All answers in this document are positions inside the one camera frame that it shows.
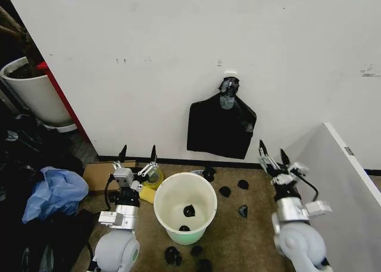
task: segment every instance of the black bag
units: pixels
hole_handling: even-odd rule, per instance
[[[257,115],[236,96],[238,83],[227,77],[220,93],[190,106],[187,150],[245,159]]]

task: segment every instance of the potted plant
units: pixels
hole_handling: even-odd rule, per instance
[[[16,41],[25,57],[5,65],[0,70],[0,78],[47,127],[63,128],[73,124],[48,76],[36,68],[43,58],[33,39],[24,25],[4,9],[4,1],[11,5],[9,0],[0,0],[0,36]]]

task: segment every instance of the black cable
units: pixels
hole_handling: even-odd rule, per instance
[[[94,252],[93,252],[93,249],[91,248],[91,245],[90,245],[89,241],[86,242],[86,246],[88,247],[88,250],[89,250],[90,262],[91,262],[94,259]]]
[[[105,197],[105,203],[106,203],[106,206],[107,206],[107,210],[105,211],[110,211],[111,210],[111,206],[110,206],[110,203],[108,202],[108,194],[107,194],[107,190],[108,190],[108,186],[110,185],[110,183],[115,180],[114,178],[114,175],[110,174],[110,177],[108,178],[107,180],[107,184],[105,186],[105,190],[104,190],[104,197]],[[95,212],[93,213],[94,215],[97,215],[97,214],[101,214],[100,211],[98,212]]]
[[[105,203],[106,203],[106,206],[107,206],[107,210],[106,211],[109,211],[111,209],[110,203],[108,202],[108,195],[107,195],[108,185],[112,182],[112,180],[110,180],[110,178],[108,178],[108,180],[107,180],[107,184],[106,184],[105,191],[104,191]]]
[[[315,191],[315,196],[313,198],[313,202],[317,200],[317,197],[319,196],[319,191],[316,189],[316,187],[314,185],[312,185],[309,181],[307,181],[305,178],[303,178],[302,176],[300,176],[300,174],[298,174],[298,178],[301,179],[304,183],[306,183],[307,185],[309,185],[314,191]]]

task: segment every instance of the yellow tape roll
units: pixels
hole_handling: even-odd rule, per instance
[[[164,181],[164,174],[160,169],[158,169],[154,174],[152,174],[151,177],[149,177],[148,181],[143,183],[143,185],[152,190],[157,190],[157,188],[160,186],[160,184],[163,181]]]

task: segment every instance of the black baseboard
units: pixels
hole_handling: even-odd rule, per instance
[[[381,170],[364,169],[369,176],[381,176]]]
[[[100,156],[98,155],[100,161],[115,161],[118,159],[117,156]],[[137,162],[150,162],[150,158],[144,157],[126,157],[127,160],[136,160]],[[184,160],[184,159],[166,159],[158,158],[157,163],[160,164],[173,164],[173,165],[192,165],[192,166],[208,166],[208,167],[227,167],[227,168],[242,168],[242,169],[260,169],[262,167],[259,163],[243,163],[243,162],[221,162],[221,161],[204,161],[204,160]]]

